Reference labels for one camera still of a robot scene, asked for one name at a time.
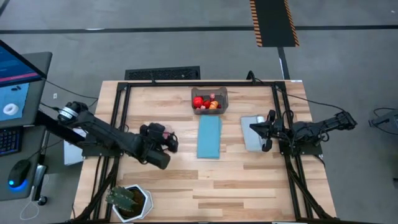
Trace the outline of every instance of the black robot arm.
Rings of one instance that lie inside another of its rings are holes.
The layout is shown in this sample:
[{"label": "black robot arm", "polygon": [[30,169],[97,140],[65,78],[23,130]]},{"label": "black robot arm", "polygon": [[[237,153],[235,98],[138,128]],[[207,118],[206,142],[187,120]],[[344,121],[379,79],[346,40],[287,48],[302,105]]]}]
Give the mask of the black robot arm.
[{"label": "black robot arm", "polygon": [[267,140],[267,143],[262,148],[263,151],[267,152],[272,147],[271,138],[286,141],[292,149],[308,143],[317,146],[321,141],[325,141],[324,134],[327,134],[327,132],[336,129],[351,130],[356,125],[357,122],[353,117],[348,112],[342,111],[335,114],[332,118],[317,123],[299,121],[293,123],[292,129],[287,129],[284,126],[283,118],[276,119],[275,111],[270,110],[265,122],[250,124],[250,128],[257,132],[261,138]]},{"label": "black robot arm", "polygon": [[[68,103],[59,111],[58,120],[63,126],[81,128],[94,136],[96,144],[101,147],[115,150],[119,149],[127,155],[136,158],[141,163],[150,163],[160,169],[165,169],[170,162],[158,139],[142,134],[125,133],[108,123],[96,118],[88,111],[84,103]],[[80,147],[90,142],[79,142]]]}]

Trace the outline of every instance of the computer mouse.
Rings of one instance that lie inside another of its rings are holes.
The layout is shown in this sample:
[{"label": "computer mouse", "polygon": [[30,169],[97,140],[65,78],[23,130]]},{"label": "computer mouse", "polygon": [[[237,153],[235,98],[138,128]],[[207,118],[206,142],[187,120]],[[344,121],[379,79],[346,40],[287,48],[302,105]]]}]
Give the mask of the computer mouse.
[{"label": "computer mouse", "polygon": [[29,168],[29,160],[23,159],[18,161],[14,167],[12,167],[10,174],[8,175],[8,185],[10,185],[10,187],[21,186],[26,179]]}]

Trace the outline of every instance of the keyboard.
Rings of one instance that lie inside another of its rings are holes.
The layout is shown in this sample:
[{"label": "keyboard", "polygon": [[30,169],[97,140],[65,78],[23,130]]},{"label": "keyboard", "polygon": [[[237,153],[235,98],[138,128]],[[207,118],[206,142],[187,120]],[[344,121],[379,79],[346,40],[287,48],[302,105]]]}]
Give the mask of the keyboard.
[{"label": "keyboard", "polygon": [[21,151],[22,127],[0,129],[0,156]]},{"label": "keyboard", "polygon": [[125,80],[199,80],[199,66],[126,70]]}]

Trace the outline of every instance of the monitor screen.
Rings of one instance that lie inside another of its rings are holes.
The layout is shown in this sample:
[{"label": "monitor screen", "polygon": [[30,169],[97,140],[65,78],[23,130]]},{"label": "monitor screen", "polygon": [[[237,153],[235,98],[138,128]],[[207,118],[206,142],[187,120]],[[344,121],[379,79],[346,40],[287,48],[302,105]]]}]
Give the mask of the monitor screen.
[{"label": "monitor screen", "polygon": [[16,54],[3,43],[0,45],[0,86],[27,83],[42,78],[26,59]]}]

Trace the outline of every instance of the black and orange striped mat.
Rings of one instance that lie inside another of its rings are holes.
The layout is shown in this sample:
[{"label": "black and orange striped mat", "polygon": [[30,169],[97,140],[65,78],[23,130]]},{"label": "black and orange striped mat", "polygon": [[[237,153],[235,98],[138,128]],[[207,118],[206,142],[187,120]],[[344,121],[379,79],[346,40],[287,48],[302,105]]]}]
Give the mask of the black and orange striped mat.
[{"label": "black and orange striped mat", "polygon": [[299,46],[287,0],[250,0],[259,47]]}]

